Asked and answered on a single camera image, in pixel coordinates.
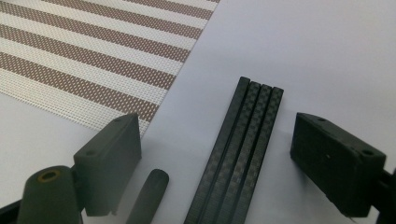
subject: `black plastic bracket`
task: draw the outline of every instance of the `black plastic bracket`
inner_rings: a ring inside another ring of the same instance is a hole
[[[75,154],[72,168],[32,175],[21,202],[0,209],[0,223],[80,224],[84,208],[91,217],[115,213],[140,159],[137,114],[113,119]]]
[[[396,223],[396,174],[383,170],[381,151],[326,119],[298,113],[290,155],[346,217],[367,217],[373,205],[377,223]]]

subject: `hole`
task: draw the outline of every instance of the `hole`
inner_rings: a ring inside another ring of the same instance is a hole
[[[43,175],[43,180],[48,180],[56,176],[55,172],[49,172]]]
[[[374,153],[372,151],[367,150],[367,149],[364,149],[362,152],[366,156],[373,156],[374,155]]]
[[[59,170],[49,170],[49,171],[44,172],[43,174],[41,174],[38,177],[38,181],[42,182],[42,183],[50,182],[50,181],[58,178],[60,173],[61,172],[59,172]]]
[[[89,150],[89,151],[87,151],[87,153],[86,153],[87,156],[93,156],[93,155],[95,155],[95,154],[96,154],[95,150]]]

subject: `woven mesh fabric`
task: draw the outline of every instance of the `woven mesh fabric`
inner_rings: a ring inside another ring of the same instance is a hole
[[[218,0],[0,1],[0,92],[102,129],[143,134]]]

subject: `black plastic part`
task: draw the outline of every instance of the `black plastic part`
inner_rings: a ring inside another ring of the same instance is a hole
[[[137,114],[112,120],[75,156],[79,208],[88,216],[115,213],[126,185],[141,159]]]
[[[17,223],[18,213],[20,212],[21,201],[11,203],[0,209],[0,223],[15,224]]]
[[[395,224],[396,223],[396,200],[394,193],[396,191],[396,173],[393,175],[384,171],[375,183],[371,191],[371,202],[380,212],[377,224]]]
[[[238,118],[239,110],[245,99],[245,94],[248,90],[250,79],[241,77],[236,87],[233,99],[231,100],[225,119],[219,131],[218,138],[213,146],[212,153],[207,162],[204,174],[198,185],[198,189],[192,200],[189,213],[187,214],[186,224],[198,223],[202,210],[204,209],[206,197],[210,192],[211,185],[216,177],[216,172],[219,169],[219,162],[223,155],[224,149],[227,146],[233,125]]]
[[[158,169],[151,171],[143,188],[140,190],[126,224],[151,223],[163,199],[168,182],[169,175],[165,171]]]
[[[270,102],[267,106],[267,110],[265,111],[265,117],[262,122],[259,139],[254,148],[253,155],[250,158],[250,164],[248,165],[247,174],[245,175],[245,181],[238,192],[240,195],[239,199],[235,205],[233,213],[231,213],[233,215],[231,223],[242,224],[245,222],[251,198],[253,197],[253,192],[259,178],[260,169],[262,168],[262,161],[264,160],[265,152],[267,151],[271,133],[274,128],[282,96],[283,90],[274,87],[271,92]]]
[[[53,166],[26,181],[17,223],[82,223],[70,168]]]
[[[298,113],[290,155],[342,214],[367,217],[384,153],[326,119]]]

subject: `black rubber piece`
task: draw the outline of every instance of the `black rubber piece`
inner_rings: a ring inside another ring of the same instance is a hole
[[[23,191],[17,223],[81,223],[70,168],[53,166],[29,177]]]
[[[219,169],[219,162],[224,154],[224,150],[229,141],[234,123],[238,118],[239,110],[248,90],[249,82],[250,79],[246,77],[241,77],[239,79],[233,99],[231,100],[227,114],[219,131],[218,139],[213,146],[213,150],[207,162],[204,174],[202,175],[198,189],[192,200],[189,213],[187,214],[186,220],[184,221],[186,224],[198,223],[199,217],[205,206],[206,197],[210,192],[217,170]]]
[[[0,209],[0,223],[15,224],[17,223],[18,213],[20,211],[21,200],[11,203]]]
[[[239,192],[246,177],[248,164],[250,163],[249,159],[260,134],[260,127],[262,126],[268,106],[271,90],[271,87],[262,85],[259,98],[254,107],[253,116],[247,128],[244,143],[238,156],[238,161],[233,168],[233,175],[228,184],[224,200],[220,204],[221,208],[216,223],[230,223],[231,221],[232,216],[230,214],[233,214],[235,202],[238,200]]]
[[[250,201],[253,196],[254,189],[256,188],[257,179],[259,178],[260,169],[262,168],[262,161],[265,156],[265,152],[270,141],[271,132],[274,128],[277,111],[280,106],[282,99],[283,90],[274,87],[271,92],[271,97],[267,109],[265,111],[264,121],[260,130],[259,139],[254,148],[250,164],[246,174],[246,179],[243,183],[243,187],[239,193],[239,199],[236,203],[235,209],[231,215],[233,215],[231,222],[233,224],[242,224],[248,214],[248,208]]]
[[[290,155],[342,214],[367,217],[384,153],[326,119],[298,113]]]
[[[165,171],[158,169],[151,171],[143,188],[140,190],[126,224],[151,223],[163,199],[168,182],[169,175]]]
[[[216,215],[219,211],[219,207],[221,206],[224,192],[230,182],[231,175],[233,174],[233,168],[246,136],[248,125],[253,114],[254,105],[256,104],[259,96],[260,87],[261,85],[259,83],[250,83],[242,110],[231,135],[230,144],[228,145],[224,160],[220,165],[220,170],[217,175],[216,182],[214,183],[214,187],[207,199],[207,205],[202,214],[200,223],[214,223],[216,221]]]

